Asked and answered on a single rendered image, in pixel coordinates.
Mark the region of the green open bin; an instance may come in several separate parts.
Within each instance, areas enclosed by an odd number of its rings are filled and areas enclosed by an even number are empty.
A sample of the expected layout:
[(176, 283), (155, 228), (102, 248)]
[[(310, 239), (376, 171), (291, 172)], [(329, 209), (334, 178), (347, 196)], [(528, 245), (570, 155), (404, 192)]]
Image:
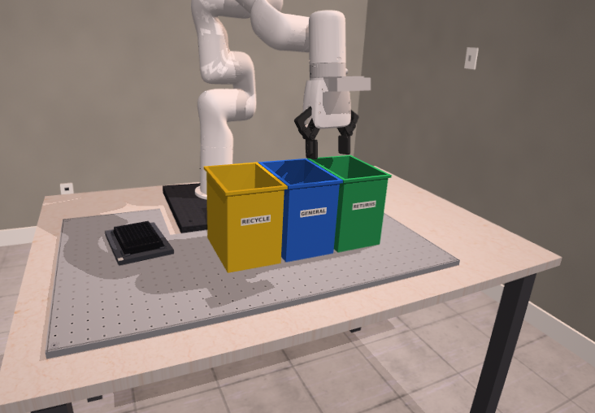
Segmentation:
[(379, 245), (388, 179), (392, 175), (352, 155), (310, 161), (343, 180), (339, 187), (334, 250)]

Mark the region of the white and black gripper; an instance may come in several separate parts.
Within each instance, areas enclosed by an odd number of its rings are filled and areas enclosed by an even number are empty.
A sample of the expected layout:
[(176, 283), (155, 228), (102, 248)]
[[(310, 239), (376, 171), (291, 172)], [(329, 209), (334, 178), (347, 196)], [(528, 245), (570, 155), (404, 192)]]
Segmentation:
[[(350, 119), (351, 117), (351, 119)], [(306, 81), (303, 112), (294, 120), (302, 138), (306, 139), (306, 157), (318, 158), (318, 141), (322, 128), (337, 128), (338, 153), (350, 154), (350, 136), (358, 115), (350, 110), (350, 92), (328, 92), (328, 79), (310, 78)], [(312, 132), (312, 133), (311, 133)]]

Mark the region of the yellow open bin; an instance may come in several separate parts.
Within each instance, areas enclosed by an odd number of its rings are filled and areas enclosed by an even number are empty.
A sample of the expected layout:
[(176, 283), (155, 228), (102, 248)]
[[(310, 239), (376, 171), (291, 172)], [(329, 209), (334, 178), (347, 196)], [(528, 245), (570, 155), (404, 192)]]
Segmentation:
[(281, 263), (288, 186), (259, 163), (204, 170), (207, 238), (227, 273)]

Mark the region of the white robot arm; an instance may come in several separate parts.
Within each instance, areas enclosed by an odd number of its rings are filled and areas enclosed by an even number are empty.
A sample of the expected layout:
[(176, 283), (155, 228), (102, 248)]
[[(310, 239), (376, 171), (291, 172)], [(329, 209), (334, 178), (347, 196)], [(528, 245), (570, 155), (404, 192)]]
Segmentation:
[(232, 164), (233, 137), (227, 122), (249, 120), (256, 110), (252, 60), (229, 50), (228, 34), (218, 16), (250, 18), (254, 33), (271, 48), (309, 53), (310, 78), (328, 79), (328, 92), (371, 90), (371, 77), (345, 76), (341, 12), (317, 11), (304, 17), (283, 14), (282, 6), (283, 0), (191, 1), (202, 79), (209, 84), (233, 84), (233, 89), (209, 89), (198, 98), (201, 158), (195, 195), (199, 198), (207, 200), (204, 167)]

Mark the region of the blue bin labelled general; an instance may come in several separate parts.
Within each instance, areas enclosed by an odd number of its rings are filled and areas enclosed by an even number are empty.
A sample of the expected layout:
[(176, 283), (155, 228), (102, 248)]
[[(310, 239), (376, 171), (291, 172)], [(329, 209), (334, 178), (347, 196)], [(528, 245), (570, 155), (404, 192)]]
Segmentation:
[(343, 180), (308, 159), (260, 163), (284, 190), (281, 257), (285, 262), (333, 254)]

